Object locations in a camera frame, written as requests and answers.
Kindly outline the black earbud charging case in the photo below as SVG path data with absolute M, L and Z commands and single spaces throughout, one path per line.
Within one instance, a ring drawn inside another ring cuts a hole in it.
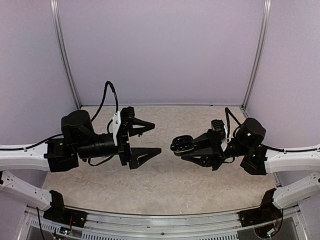
M 183 154 L 189 153 L 194 150 L 194 138 L 191 135 L 177 136 L 172 140 L 170 150 L 175 156 L 181 157 Z

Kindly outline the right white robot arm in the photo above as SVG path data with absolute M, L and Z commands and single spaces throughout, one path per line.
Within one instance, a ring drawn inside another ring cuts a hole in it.
M 254 118 L 247 118 L 234 130 L 232 137 L 222 120 L 212 120 L 211 128 L 193 138 L 176 137 L 170 149 L 182 160 L 216 171 L 227 159 L 242 157 L 240 167 L 253 176 L 278 172 L 310 171 L 311 173 L 287 186 L 267 191 L 263 205 L 256 210 L 256 218 L 266 222 L 276 209 L 320 192 L 320 147 L 275 148 L 262 144 L 266 129 Z

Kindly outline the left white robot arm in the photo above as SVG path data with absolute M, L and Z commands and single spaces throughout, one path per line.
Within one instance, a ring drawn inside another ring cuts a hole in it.
M 86 110 L 76 110 L 61 119 L 61 134 L 33 145 L 5 145 L 0 149 L 0 189 L 21 197 L 63 223 L 70 218 L 61 193 L 37 188 L 19 178 L 11 170 L 67 172 L 79 167 L 79 160 L 118 156 L 122 166 L 137 169 L 159 155 L 159 147 L 131 147 L 129 138 L 153 130 L 155 124 L 135 117 L 133 107 L 116 111 L 112 132 L 97 134 L 93 118 Z

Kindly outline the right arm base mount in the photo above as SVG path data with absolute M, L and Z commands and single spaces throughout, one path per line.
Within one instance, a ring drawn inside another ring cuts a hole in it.
M 276 188 L 266 191 L 260 206 L 249 210 L 242 210 L 238 213 L 242 227 L 258 225 L 283 217 L 282 209 L 274 205 L 275 191 Z

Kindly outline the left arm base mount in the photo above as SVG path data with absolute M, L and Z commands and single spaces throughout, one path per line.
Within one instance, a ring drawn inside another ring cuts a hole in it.
M 49 209 L 43 213 L 43 218 L 70 227 L 84 228 L 88 213 L 65 207 L 63 195 L 55 190 L 49 191 L 51 201 Z

